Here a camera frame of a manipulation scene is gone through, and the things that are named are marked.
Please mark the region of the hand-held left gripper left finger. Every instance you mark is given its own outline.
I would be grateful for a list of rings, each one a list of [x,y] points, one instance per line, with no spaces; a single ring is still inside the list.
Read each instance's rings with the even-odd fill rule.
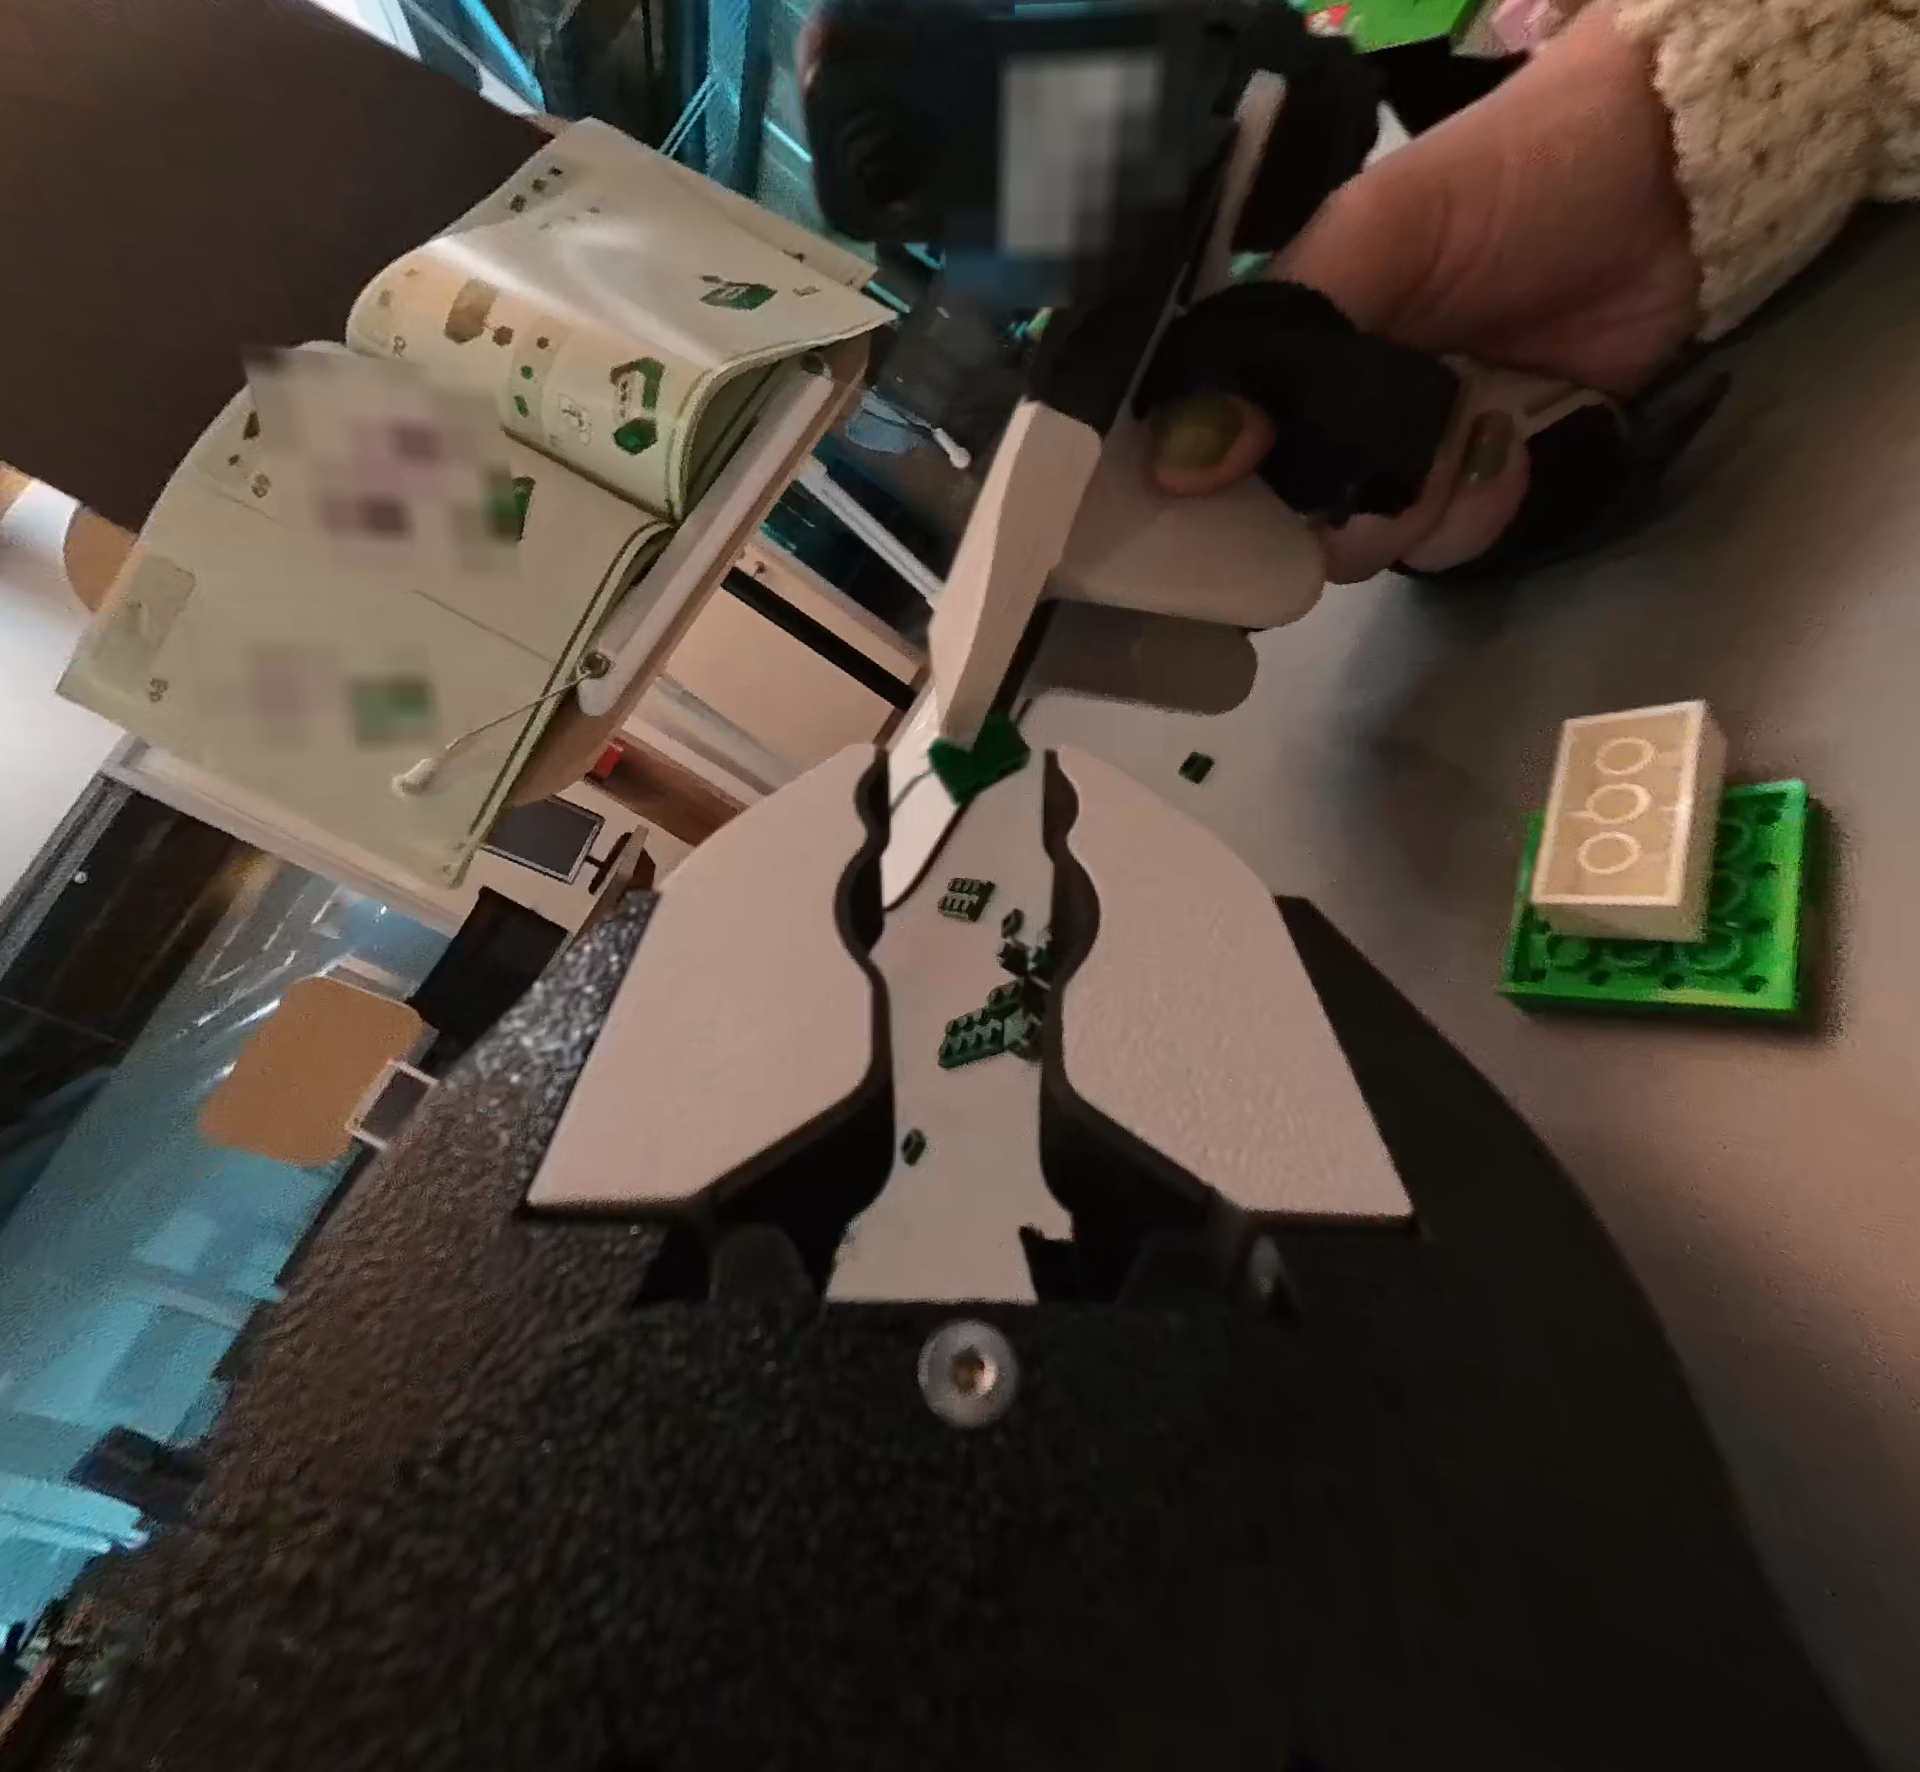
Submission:
[[[667,881],[524,1209],[721,1237],[780,1231],[827,1281],[893,1167],[890,1001],[873,950],[885,757],[854,743]]]

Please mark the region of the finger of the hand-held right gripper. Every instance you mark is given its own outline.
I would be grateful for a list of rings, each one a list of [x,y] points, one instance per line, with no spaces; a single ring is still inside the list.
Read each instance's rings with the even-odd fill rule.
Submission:
[[[928,626],[935,740],[969,750],[1061,561],[1104,439],[1027,398],[988,479]]]

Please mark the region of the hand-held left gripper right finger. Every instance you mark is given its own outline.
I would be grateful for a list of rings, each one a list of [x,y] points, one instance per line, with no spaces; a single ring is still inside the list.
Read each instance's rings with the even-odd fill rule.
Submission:
[[[1080,747],[1046,755],[1059,973],[1042,1150],[1251,1225],[1408,1228],[1413,1205],[1283,914],[1208,825]]]

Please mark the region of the small green building brick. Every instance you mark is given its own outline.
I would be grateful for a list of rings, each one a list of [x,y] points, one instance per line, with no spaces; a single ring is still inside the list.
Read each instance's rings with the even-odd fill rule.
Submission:
[[[937,737],[927,747],[931,777],[958,808],[1022,773],[1029,759],[1031,747],[1017,724],[1005,712],[990,716],[969,745]]]

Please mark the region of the white building brick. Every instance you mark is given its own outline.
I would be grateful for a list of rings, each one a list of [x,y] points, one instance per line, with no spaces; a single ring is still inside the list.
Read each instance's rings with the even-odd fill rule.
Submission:
[[[1700,943],[1724,768],[1704,701],[1564,722],[1527,905],[1566,938]]]

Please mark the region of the square bright green plate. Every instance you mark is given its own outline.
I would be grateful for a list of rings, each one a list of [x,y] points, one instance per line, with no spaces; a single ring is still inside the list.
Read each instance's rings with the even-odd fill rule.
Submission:
[[[1572,938],[1527,901],[1544,812],[1524,825],[1498,995],[1524,1013],[1797,1026],[1811,1007],[1819,808],[1802,780],[1724,788],[1698,943]]]

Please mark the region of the person's right hand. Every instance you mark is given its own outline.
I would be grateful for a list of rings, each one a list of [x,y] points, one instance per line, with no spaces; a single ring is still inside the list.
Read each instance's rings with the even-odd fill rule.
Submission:
[[[1700,319],[1651,57],[1590,5],[1503,84],[1337,190],[1261,279],[1441,360],[1638,392]],[[1211,378],[1153,424],[1166,495],[1216,493],[1278,457],[1267,410]],[[1480,559],[1515,524],[1527,472],[1503,415],[1474,405],[1417,505],[1325,537],[1328,580]]]

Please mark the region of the small dark screen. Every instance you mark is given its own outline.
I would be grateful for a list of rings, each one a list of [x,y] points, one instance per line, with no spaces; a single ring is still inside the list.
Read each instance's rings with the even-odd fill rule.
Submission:
[[[642,848],[642,834],[636,818],[613,800],[553,795],[501,811],[482,853],[600,894]]]

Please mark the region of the pale booklet stand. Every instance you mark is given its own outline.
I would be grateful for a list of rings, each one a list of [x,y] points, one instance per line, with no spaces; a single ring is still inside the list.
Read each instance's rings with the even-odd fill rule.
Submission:
[[[554,705],[507,788],[505,803],[535,803],[580,783],[707,607],[765,514],[812,451],[856,401],[870,336],[804,356],[699,506],[667,539],[590,646],[605,669]]]

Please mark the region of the open instruction booklet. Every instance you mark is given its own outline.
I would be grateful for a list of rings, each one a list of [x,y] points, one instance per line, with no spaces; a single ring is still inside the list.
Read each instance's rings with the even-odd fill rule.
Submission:
[[[582,121],[247,354],[54,682],[422,887],[457,887],[605,618],[870,264]]]

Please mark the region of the tan rounded board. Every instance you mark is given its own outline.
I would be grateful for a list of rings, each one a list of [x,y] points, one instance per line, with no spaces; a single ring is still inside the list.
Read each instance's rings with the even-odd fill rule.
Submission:
[[[348,1152],[361,1105],[407,1065],[426,1022],[402,999],[335,976],[294,982],[204,1101],[206,1143],[299,1170]]]

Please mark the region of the dark brown panel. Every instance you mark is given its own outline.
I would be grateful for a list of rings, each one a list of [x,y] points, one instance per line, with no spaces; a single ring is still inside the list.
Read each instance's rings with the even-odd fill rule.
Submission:
[[[306,0],[2,0],[3,463],[136,532],[247,354],[548,146]]]

